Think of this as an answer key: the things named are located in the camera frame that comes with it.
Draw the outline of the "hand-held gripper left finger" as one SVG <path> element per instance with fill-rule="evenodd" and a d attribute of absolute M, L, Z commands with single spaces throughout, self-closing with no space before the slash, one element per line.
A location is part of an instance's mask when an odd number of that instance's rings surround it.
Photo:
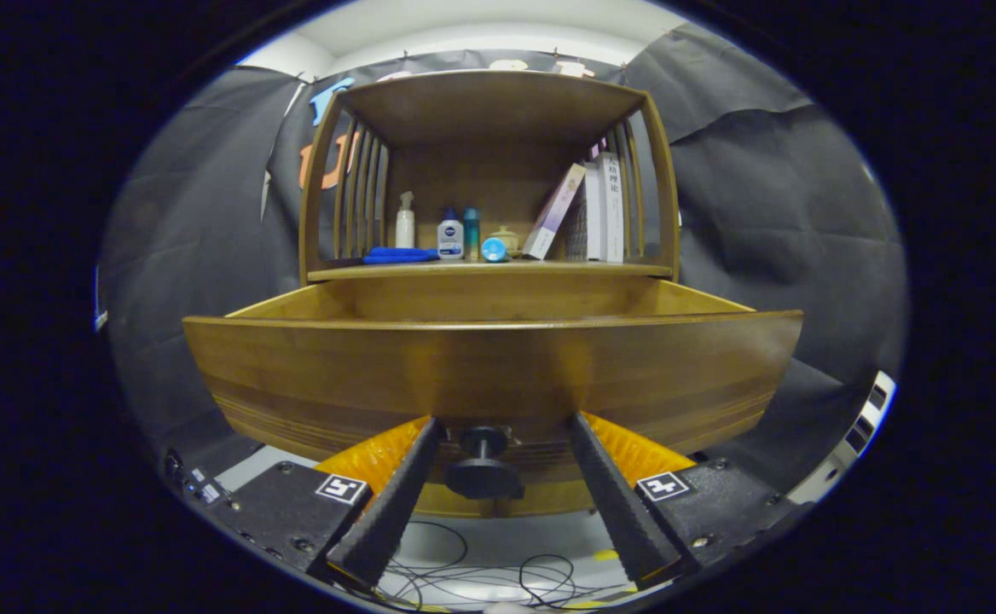
<path fill-rule="evenodd" d="M 399 549 L 444 431 L 420 417 L 316 461 L 263 446 L 214 474 L 194 504 L 277 571 L 330 591 L 373 591 Z"/>

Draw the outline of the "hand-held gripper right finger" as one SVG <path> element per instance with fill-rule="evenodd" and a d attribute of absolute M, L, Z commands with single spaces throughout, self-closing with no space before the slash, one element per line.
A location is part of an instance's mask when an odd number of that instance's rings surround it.
<path fill-rule="evenodd" d="M 720 575 L 806 516 L 805 504 L 725 457 L 688 469 L 639 470 L 627 479 L 590 417 L 576 413 L 568 424 L 588 493 L 639 590 Z"/>

